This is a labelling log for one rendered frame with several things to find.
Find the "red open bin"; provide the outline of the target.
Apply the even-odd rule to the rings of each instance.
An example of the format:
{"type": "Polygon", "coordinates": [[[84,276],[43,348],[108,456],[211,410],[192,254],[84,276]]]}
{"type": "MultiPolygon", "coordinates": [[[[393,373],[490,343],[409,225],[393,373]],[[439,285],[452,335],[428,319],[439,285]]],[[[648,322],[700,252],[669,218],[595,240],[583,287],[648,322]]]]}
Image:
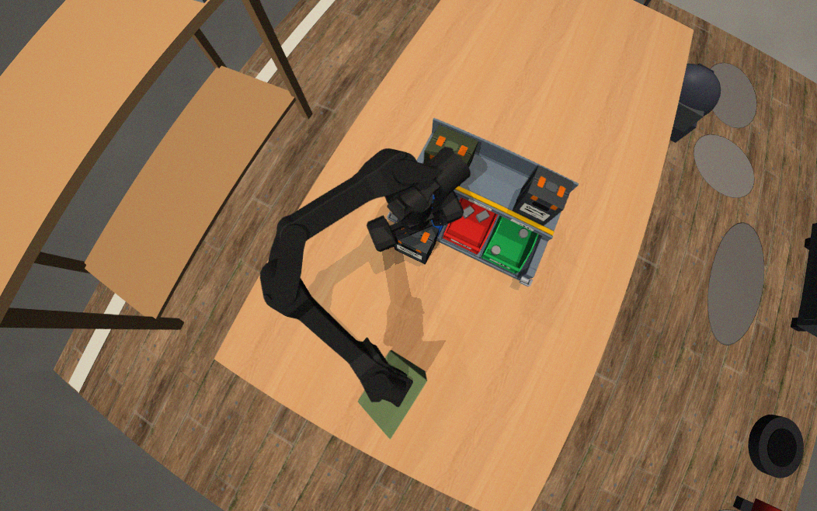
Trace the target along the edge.
{"type": "Polygon", "coordinates": [[[478,254],[481,251],[490,231],[492,230],[492,226],[494,225],[498,214],[487,210],[489,218],[483,220],[482,222],[478,222],[476,215],[484,211],[485,208],[463,198],[460,198],[459,201],[463,207],[463,210],[470,205],[475,212],[466,219],[462,216],[461,219],[447,224],[447,229],[443,234],[443,238],[446,239],[446,241],[454,243],[455,245],[459,245],[463,249],[467,249],[474,254],[478,254]]]}

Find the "yellow flat bar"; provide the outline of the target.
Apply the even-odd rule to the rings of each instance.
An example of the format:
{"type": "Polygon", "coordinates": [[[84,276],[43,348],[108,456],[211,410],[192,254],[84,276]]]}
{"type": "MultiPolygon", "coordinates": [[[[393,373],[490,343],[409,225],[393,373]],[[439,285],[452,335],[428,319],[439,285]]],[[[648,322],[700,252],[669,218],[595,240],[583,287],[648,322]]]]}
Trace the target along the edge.
{"type": "Polygon", "coordinates": [[[502,207],[502,206],[498,205],[497,203],[494,203],[494,202],[492,202],[490,200],[487,200],[487,199],[485,199],[484,197],[482,197],[480,195],[474,194],[473,192],[471,192],[469,190],[463,189],[460,186],[458,186],[455,190],[457,190],[459,192],[462,192],[463,194],[466,194],[468,196],[471,196],[471,197],[475,198],[476,200],[480,200],[481,202],[486,203],[489,206],[496,208],[496,210],[500,210],[500,211],[502,211],[502,212],[504,212],[504,213],[506,213],[506,214],[508,214],[510,216],[513,216],[513,217],[525,222],[526,224],[531,225],[531,226],[533,226],[535,228],[538,228],[538,229],[540,229],[540,230],[542,230],[542,231],[544,231],[544,232],[546,232],[546,233],[548,233],[550,235],[554,234],[554,231],[552,231],[552,230],[550,230],[550,229],[548,229],[548,228],[546,228],[544,226],[541,226],[538,223],[536,223],[536,222],[534,222],[534,221],[532,221],[532,220],[530,220],[528,218],[525,218],[525,217],[523,217],[523,216],[521,216],[521,215],[519,215],[519,214],[517,214],[517,213],[515,213],[515,212],[513,212],[511,210],[507,210],[507,208],[502,207]]]}

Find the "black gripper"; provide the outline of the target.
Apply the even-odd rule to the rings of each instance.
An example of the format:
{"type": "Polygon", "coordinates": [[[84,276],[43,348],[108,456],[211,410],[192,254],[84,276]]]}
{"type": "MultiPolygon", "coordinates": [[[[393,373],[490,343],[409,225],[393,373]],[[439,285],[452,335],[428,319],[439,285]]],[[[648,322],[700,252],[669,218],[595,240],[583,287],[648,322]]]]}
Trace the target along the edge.
{"type": "Polygon", "coordinates": [[[382,252],[398,245],[397,236],[406,232],[413,235],[433,225],[443,226],[462,218],[463,207],[454,191],[446,197],[441,195],[434,195],[434,197],[432,212],[422,221],[413,222],[404,219],[394,225],[389,225],[387,219],[384,219],[384,215],[368,221],[367,229],[376,250],[382,252]]]}

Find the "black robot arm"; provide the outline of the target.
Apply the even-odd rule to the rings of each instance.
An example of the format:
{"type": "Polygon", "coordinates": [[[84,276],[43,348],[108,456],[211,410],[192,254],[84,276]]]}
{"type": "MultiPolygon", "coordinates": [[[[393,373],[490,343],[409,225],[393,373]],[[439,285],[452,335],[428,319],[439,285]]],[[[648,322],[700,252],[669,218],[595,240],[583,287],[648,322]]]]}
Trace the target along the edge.
{"type": "Polygon", "coordinates": [[[408,152],[385,148],[351,179],[283,217],[277,225],[269,261],[260,272],[264,301],[282,315],[301,321],[349,363],[371,402],[383,399],[399,407],[413,381],[389,366],[370,339],[354,339],[311,296],[301,279],[305,242],[383,196],[400,221],[422,221],[433,209],[433,195],[449,195],[470,175],[468,164],[452,148],[442,148],[426,164],[418,163],[408,152]]]}

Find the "green open bin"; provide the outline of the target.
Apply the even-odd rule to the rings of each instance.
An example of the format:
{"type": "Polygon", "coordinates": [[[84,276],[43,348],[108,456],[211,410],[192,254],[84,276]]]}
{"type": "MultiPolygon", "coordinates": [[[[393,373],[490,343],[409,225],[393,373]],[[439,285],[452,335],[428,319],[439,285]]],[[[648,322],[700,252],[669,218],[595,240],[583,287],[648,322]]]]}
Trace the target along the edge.
{"type": "Polygon", "coordinates": [[[481,258],[503,269],[510,270],[512,273],[518,273],[522,269],[526,259],[530,256],[538,237],[537,233],[528,230],[528,236],[521,238],[519,236],[521,229],[528,230],[523,226],[499,216],[496,226],[493,229],[495,234],[493,234],[492,238],[490,236],[481,258]],[[501,249],[501,252],[497,256],[491,253],[491,248],[494,245],[497,245],[501,249]]]}

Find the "grey metal bin rack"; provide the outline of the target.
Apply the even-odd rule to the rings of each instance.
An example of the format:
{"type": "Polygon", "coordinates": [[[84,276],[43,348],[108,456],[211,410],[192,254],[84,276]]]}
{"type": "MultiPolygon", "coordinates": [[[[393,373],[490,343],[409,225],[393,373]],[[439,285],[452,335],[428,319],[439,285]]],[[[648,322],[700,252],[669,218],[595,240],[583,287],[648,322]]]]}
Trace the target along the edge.
{"type": "MultiPolygon", "coordinates": [[[[475,156],[473,157],[473,160],[469,166],[471,175],[469,179],[465,180],[460,185],[460,187],[465,188],[475,194],[478,194],[488,200],[496,202],[497,204],[505,208],[508,208],[508,210],[513,210],[514,205],[516,203],[516,199],[519,196],[520,191],[524,186],[524,183],[530,178],[531,174],[533,174],[535,169],[538,166],[546,168],[543,165],[534,163],[528,158],[524,158],[523,156],[518,155],[517,153],[514,153],[506,148],[501,148],[501,146],[497,144],[494,144],[490,141],[487,141],[486,139],[483,139],[469,132],[465,132],[465,130],[455,127],[451,124],[445,123],[442,120],[438,120],[436,118],[433,118],[433,133],[429,136],[428,141],[426,142],[419,157],[417,158],[418,163],[424,164],[424,151],[426,150],[426,146],[428,145],[430,138],[433,137],[439,125],[454,130],[454,132],[464,134],[465,136],[468,136],[478,141],[478,145],[475,150],[475,156]]],[[[567,179],[567,177],[561,174],[559,175],[564,177],[564,179],[567,179]]],[[[471,258],[476,259],[487,266],[491,266],[494,269],[500,270],[500,272],[505,273],[506,275],[514,279],[520,280],[520,283],[525,286],[530,286],[533,282],[531,278],[534,278],[536,270],[541,261],[541,256],[543,256],[547,243],[553,238],[553,236],[538,228],[528,225],[525,222],[513,216],[510,216],[500,210],[496,210],[496,208],[491,207],[488,204],[481,202],[480,200],[476,200],[475,198],[463,194],[462,192],[459,192],[457,190],[454,190],[454,192],[458,196],[459,200],[460,198],[466,199],[472,203],[479,205],[480,207],[485,208],[485,210],[490,210],[491,212],[498,214],[498,216],[495,219],[495,223],[492,226],[492,230],[490,231],[484,245],[482,246],[481,251],[478,254],[474,254],[473,252],[470,252],[467,249],[463,249],[459,245],[455,245],[452,242],[446,241],[446,239],[443,238],[443,234],[447,229],[447,225],[443,226],[439,236],[437,236],[437,241],[465,254],[466,256],[470,256],[471,258]],[[517,225],[521,225],[539,234],[530,256],[524,263],[522,269],[516,274],[510,272],[510,270],[503,269],[502,267],[497,266],[496,264],[489,262],[486,259],[481,258],[482,253],[484,252],[485,247],[490,239],[492,231],[496,226],[496,222],[499,219],[499,216],[502,216],[516,223],[517,225]]]]}

